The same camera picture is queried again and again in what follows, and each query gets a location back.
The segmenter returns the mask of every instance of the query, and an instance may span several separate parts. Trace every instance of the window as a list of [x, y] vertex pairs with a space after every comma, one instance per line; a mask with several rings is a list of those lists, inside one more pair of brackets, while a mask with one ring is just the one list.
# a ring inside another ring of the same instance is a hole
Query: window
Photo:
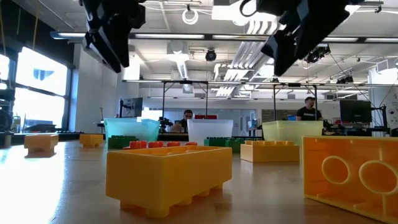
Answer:
[[61, 63], [22, 48], [18, 56], [12, 109], [14, 116], [21, 117], [22, 127], [54, 124], [56, 128], [67, 128], [62, 125], [67, 125], [68, 75], [68, 68]]
[[68, 68], [26, 47], [18, 56], [16, 82], [65, 95]]
[[16, 88], [14, 116], [21, 117], [21, 126], [35, 124], [55, 124], [62, 127], [65, 99], [60, 96], [50, 96], [23, 88]]
[[8, 79], [9, 65], [10, 59], [4, 55], [0, 55], [0, 79]]

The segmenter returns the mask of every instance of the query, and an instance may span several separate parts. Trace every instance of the black t-shirt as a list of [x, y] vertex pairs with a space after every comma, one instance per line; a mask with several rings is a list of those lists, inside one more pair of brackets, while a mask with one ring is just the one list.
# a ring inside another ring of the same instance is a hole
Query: black t-shirt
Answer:
[[[296, 113], [296, 116], [301, 117], [302, 121], [316, 121], [315, 119], [315, 108], [307, 109], [305, 106], [299, 109]], [[317, 118], [321, 118], [321, 112], [317, 111]]]

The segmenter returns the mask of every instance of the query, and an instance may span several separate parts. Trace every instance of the computer monitor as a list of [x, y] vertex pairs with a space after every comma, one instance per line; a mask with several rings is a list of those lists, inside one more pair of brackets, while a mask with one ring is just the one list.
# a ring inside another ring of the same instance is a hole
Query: computer monitor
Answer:
[[341, 122], [370, 123], [372, 122], [372, 108], [370, 101], [341, 100]]
[[137, 118], [142, 116], [142, 98], [128, 98], [120, 101], [119, 109], [122, 118]]

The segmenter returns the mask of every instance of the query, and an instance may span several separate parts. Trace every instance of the white bin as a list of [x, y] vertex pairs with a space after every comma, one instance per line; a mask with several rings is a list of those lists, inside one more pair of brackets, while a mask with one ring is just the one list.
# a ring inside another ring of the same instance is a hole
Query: white bin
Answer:
[[188, 137], [190, 142], [204, 145], [207, 137], [232, 137], [233, 120], [189, 119]]

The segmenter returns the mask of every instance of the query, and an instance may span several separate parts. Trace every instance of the yellow plastic brick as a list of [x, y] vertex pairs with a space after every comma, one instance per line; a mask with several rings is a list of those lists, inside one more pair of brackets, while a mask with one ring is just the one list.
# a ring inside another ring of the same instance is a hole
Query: yellow plastic brick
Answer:
[[249, 162], [298, 162], [299, 146], [291, 141], [246, 141], [241, 159]]
[[173, 205], [190, 205], [232, 178], [229, 147], [178, 146], [108, 152], [106, 195], [121, 209], [145, 208], [162, 218]]
[[303, 138], [304, 195], [398, 223], [398, 139]]
[[80, 144], [83, 147], [101, 147], [104, 136], [102, 134], [80, 134]]
[[58, 134], [26, 135], [24, 147], [27, 157], [51, 157], [55, 154], [54, 147], [58, 144]]

